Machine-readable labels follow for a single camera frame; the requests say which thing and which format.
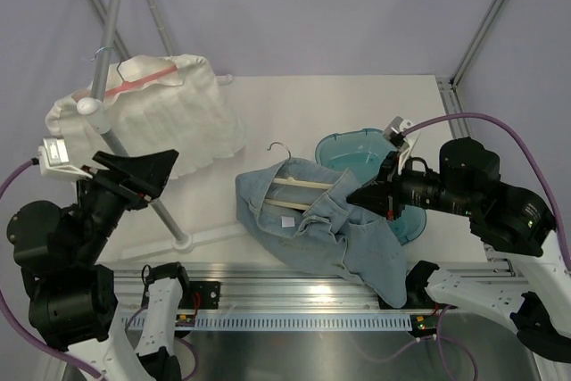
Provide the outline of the white pleated skirt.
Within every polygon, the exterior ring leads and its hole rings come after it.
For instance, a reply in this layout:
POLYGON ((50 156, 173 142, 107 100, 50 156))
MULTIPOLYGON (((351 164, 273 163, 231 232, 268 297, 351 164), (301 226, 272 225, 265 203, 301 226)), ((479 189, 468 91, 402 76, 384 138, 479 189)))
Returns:
MULTIPOLYGON (((178 71, 138 89, 104 97, 106 119, 131 157, 174 149, 179 152, 171 178, 182 178, 238 153, 245 144, 244 124, 222 94, 208 60, 182 54, 169 57, 178 71)), ((110 65, 106 88, 121 83, 117 63, 110 65)), ((129 66, 120 67, 125 79, 129 66)))

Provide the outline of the cream velvet hanger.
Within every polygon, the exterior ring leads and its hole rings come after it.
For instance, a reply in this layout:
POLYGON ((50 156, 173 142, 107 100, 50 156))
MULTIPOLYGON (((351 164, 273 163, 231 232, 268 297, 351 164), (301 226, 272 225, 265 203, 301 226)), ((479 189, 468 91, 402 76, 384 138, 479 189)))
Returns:
MULTIPOLYGON (((286 150, 286 152, 287 152, 286 161, 290 162, 292 160, 292 153, 291 153, 290 149, 285 144, 283 144, 281 142, 274 141, 274 142, 270 143, 268 148, 267 148, 267 151, 271 151, 275 145, 279 145, 286 150)), ((327 191, 332 187, 328 183, 297 180, 297 179, 292 178, 292 177, 274 178, 272 180, 272 183, 275 185, 302 187, 302 188, 315 189, 315 190, 320 190, 320 191, 327 191)), ((285 201, 279 201, 279 200, 272 199, 272 198, 266 198, 264 200, 264 202, 267 204, 270 204, 270 205, 277 206, 277 207, 288 208, 288 209, 297 210, 297 211, 307 211, 310 208, 310 206, 308 204, 285 202, 285 201)))

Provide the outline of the pink hanger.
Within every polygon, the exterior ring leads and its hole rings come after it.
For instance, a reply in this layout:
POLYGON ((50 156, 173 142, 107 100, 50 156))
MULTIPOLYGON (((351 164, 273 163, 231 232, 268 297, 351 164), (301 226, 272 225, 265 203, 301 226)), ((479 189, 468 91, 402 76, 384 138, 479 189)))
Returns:
POLYGON ((158 79, 162 79, 172 73, 178 71, 177 65, 169 57, 151 57, 147 55, 139 55, 131 59, 117 64, 117 75, 121 79, 121 83, 116 87, 107 89, 104 93, 105 97, 116 96, 120 93, 138 89, 146 84, 153 83, 158 79), (129 66, 128 71, 133 71, 132 78, 125 79, 120 67, 123 64, 129 66))

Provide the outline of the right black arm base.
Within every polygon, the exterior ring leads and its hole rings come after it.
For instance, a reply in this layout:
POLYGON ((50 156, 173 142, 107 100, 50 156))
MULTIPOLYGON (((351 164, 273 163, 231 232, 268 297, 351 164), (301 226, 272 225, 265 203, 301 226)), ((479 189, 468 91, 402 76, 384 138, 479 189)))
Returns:
POLYGON ((432 313, 441 310, 444 303, 438 302, 431 298, 424 289, 414 289, 406 292, 403 299, 396 301, 387 301, 382 296, 377 296, 378 307, 380 310, 403 310, 403 311, 428 311, 432 313))

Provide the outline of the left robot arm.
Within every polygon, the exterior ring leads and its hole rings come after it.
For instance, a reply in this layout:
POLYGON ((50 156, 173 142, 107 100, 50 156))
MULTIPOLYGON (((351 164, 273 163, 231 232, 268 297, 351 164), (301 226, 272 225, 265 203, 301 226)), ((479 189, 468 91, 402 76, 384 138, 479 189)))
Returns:
POLYGON ((20 335, 89 380, 179 380, 176 314, 192 299, 184 267, 170 262, 145 278, 145 324, 137 345, 127 338, 114 292, 113 271, 98 259, 126 211, 162 194, 178 153, 139 157, 95 154, 83 167, 77 200, 23 206, 6 235, 29 297, 29 327, 20 335))

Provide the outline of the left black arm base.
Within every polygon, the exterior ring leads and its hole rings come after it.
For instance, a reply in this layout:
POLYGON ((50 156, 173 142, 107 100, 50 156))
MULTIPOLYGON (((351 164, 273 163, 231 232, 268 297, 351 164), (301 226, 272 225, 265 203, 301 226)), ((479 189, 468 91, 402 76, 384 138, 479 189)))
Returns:
POLYGON ((219 308, 221 283, 210 280, 195 280, 184 289, 178 308, 182 311, 217 310, 219 308))

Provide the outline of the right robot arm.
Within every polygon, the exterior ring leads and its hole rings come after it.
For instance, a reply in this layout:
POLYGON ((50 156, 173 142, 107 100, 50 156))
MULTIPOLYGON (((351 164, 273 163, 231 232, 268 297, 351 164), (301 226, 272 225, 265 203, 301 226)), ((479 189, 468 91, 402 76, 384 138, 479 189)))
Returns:
POLYGON ((388 220, 406 206, 466 217, 469 230, 505 254, 531 289, 492 291, 439 265, 419 261, 406 277, 405 295, 416 306, 449 304, 489 319, 547 360, 570 361, 570 271, 559 248, 555 212, 536 193, 501 182, 500 158, 470 137, 451 140, 439 152, 439 170, 398 166, 390 152, 377 176, 348 203, 388 220))

